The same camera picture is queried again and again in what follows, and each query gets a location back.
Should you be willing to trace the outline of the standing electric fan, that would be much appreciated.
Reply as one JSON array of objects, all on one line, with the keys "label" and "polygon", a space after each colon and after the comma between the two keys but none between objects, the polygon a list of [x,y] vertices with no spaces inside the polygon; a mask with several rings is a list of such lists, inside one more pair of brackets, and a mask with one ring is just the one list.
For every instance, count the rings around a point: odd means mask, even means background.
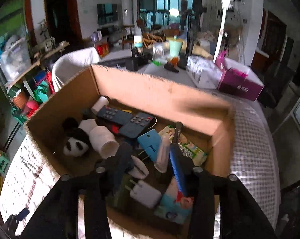
[{"label": "standing electric fan", "polygon": [[241,42],[243,33],[242,26],[228,25],[224,29],[224,34],[221,43],[221,51],[237,49]]}]

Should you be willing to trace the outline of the red cardboard box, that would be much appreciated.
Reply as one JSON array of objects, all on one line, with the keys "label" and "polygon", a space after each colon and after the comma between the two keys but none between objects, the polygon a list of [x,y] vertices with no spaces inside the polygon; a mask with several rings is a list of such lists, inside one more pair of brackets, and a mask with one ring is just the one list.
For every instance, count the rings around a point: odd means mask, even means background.
[{"label": "red cardboard box", "polygon": [[[227,161],[232,159],[234,114],[230,104],[216,96],[159,77],[101,65],[92,65],[82,70],[50,99],[56,97],[70,101],[79,99],[80,96],[94,100],[94,103],[100,96],[105,96],[119,106],[152,114],[158,118],[159,127],[180,121],[185,127],[184,135],[201,149],[209,150],[209,155],[218,157],[225,153]],[[42,106],[43,104],[27,121],[27,133],[59,172],[60,177],[89,174],[101,158],[90,156],[85,160],[69,160],[62,156],[61,146],[66,140],[62,122],[67,117],[60,123],[61,135],[50,141],[40,129],[40,122],[48,118],[42,112]],[[230,172],[230,168],[226,167],[223,173],[213,173],[208,168],[208,158],[203,169],[220,177],[226,177]],[[173,224],[156,217],[139,203],[132,203],[130,210],[121,212],[106,202],[106,210],[109,226],[114,225],[129,235],[188,238],[190,221],[185,225]]]}]

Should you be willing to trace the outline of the white paper cup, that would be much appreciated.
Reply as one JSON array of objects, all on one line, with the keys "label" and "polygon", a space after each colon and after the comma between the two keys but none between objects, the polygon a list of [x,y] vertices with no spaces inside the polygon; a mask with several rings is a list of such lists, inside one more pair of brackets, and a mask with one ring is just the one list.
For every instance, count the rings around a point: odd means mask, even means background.
[{"label": "white paper cup", "polygon": [[119,149],[115,136],[104,126],[94,127],[89,133],[89,140],[93,149],[103,159],[114,156]]}]

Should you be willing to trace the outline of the magenta cardboard box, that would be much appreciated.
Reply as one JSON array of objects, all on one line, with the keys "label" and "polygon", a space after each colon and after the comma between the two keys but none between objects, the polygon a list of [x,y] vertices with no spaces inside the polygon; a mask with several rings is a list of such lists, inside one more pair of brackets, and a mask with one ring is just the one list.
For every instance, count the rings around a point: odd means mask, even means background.
[{"label": "magenta cardboard box", "polygon": [[222,71],[218,90],[250,101],[256,101],[264,84],[246,65],[227,57],[217,57],[215,64]]}]

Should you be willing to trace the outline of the cluttered wooden shelf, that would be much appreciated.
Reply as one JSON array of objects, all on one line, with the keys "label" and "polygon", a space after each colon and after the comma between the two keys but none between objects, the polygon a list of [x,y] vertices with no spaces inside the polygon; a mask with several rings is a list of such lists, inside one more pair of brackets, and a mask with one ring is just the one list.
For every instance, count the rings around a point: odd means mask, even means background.
[{"label": "cluttered wooden shelf", "polygon": [[6,0],[0,7],[0,77],[4,79],[0,82],[7,94],[22,80],[30,96],[36,98],[25,76],[37,66],[43,68],[43,61],[69,46],[67,41],[56,46],[55,39],[43,31],[44,41],[38,44],[31,0]]}]

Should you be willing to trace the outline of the clear plastic bag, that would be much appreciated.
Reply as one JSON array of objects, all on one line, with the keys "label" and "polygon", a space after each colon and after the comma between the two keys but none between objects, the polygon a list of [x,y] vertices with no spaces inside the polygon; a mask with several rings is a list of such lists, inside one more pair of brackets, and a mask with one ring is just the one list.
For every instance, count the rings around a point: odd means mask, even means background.
[{"label": "clear plastic bag", "polygon": [[222,71],[213,61],[201,56],[188,56],[186,72],[197,88],[216,90],[222,78]]}]

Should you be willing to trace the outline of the white covered chair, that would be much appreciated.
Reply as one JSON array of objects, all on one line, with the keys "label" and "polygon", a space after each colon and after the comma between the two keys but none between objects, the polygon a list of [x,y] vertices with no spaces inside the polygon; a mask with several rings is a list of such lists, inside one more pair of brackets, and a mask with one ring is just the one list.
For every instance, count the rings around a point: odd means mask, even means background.
[{"label": "white covered chair", "polygon": [[98,63],[100,56],[93,47],[73,51],[61,56],[52,68],[52,83],[58,92],[82,68]]}]

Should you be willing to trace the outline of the black pen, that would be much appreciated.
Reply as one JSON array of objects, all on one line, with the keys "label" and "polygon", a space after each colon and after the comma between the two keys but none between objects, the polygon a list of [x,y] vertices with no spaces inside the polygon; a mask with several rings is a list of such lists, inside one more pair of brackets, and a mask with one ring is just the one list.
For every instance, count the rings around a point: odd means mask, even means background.
[{"label": "black pen", "polygon": [[181,135],[182,127],[183,127],[183,124],[178,121],[176,123],[176,126],[175,126],[174,136],[173,136],[173,139],[172,139],[172,142],[171,142],[172,144],[178,144],[179,143],[179,138],[180,138],[180,135]]}]

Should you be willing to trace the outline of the green snack packet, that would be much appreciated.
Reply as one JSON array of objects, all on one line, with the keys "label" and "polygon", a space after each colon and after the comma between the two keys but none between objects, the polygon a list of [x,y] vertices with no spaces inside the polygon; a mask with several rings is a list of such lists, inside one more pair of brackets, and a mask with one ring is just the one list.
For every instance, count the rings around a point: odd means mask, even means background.
[{"label": "green snack packet", "polygon": [[[172,142],[175,133],[175,127],[168,125],[159,131],[161,137],[167,136]],[[195,166],[201,166],[207,159],[208,155],[194,143],[192,143],[186,136],[180,134],[179,147],[185,157],[189,157],[194,162]]]}]

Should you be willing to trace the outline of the black remote control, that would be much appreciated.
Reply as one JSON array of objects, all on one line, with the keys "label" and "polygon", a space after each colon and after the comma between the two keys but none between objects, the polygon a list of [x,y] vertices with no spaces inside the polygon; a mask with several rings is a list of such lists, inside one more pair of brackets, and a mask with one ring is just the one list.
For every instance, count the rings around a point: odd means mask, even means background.
[{"label": "black remote control", "polygon": [[119,110],[110,106],[103,106],[97,114],[98,118],[101,118],[104,121],[123,126],[126,123],[130,122],[133,115],[129,112]]},{"label": "black remote control", "polygon": [[119,129],[119,135],[128,139],[136,139],[149,127],[153,119],[154,116],[139,112]]}]

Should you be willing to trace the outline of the wall television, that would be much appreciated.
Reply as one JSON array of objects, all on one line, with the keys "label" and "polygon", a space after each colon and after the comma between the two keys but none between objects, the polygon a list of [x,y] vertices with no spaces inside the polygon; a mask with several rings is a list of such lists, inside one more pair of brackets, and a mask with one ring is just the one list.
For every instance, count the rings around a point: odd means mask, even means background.
[{"label": "wall television", "polygon": [[105,25],[118,20],[117,4],[97,4],[98,25]]}]

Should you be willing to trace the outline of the blue rectangular plug adapter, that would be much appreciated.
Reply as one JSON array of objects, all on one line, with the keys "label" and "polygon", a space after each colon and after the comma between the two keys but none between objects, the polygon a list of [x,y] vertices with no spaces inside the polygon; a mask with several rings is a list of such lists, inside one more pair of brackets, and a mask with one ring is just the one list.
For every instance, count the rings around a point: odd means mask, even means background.
[{"label": "blue rectangular plug adapter", "polygon": [[157,131],[151,129],[137,138],[140,146],[145,150],[151,161],[156,162],[158,149],[161,144],[161,137]]}]

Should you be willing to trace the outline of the panda plush toy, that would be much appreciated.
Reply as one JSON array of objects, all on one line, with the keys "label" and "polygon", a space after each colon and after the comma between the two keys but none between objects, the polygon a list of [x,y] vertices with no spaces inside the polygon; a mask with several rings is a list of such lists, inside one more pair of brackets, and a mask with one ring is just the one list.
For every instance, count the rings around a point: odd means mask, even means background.
[{"label": "panda plush toy", "polygon": [[83,120],[80,123],[73,117],[66,118],[62,128],[68,140],[63,148],[63,153],[69,157],[80,157],[91,149],[89,140],[90,131],[95,127],[93,119]]}]

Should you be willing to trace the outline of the colourful tissue packet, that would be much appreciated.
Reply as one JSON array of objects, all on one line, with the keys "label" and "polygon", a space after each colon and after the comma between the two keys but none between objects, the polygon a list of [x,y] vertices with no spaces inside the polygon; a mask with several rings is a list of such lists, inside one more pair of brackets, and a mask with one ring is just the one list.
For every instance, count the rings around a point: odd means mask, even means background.
[{"label": "colourful tissue packet", "polygon": [[193,202],[193,197],[185,197],[179,192],[173,177],[154,214],[170,222],[183,224],[192,212]]}]

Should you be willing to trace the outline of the white power charger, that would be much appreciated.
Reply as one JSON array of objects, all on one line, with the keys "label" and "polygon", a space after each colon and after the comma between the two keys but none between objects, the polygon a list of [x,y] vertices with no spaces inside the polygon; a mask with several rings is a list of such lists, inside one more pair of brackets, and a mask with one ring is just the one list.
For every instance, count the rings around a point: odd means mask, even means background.
[{"label": "white power charger", "polygon": [[143,206],[153,209],[162,197],[161,192],[143,180],[139,180],[138,183],[132,180],[130,180],[130,182],[134,184],[133,188],[125,185],[125,188],[129,191],[130,197]]}]

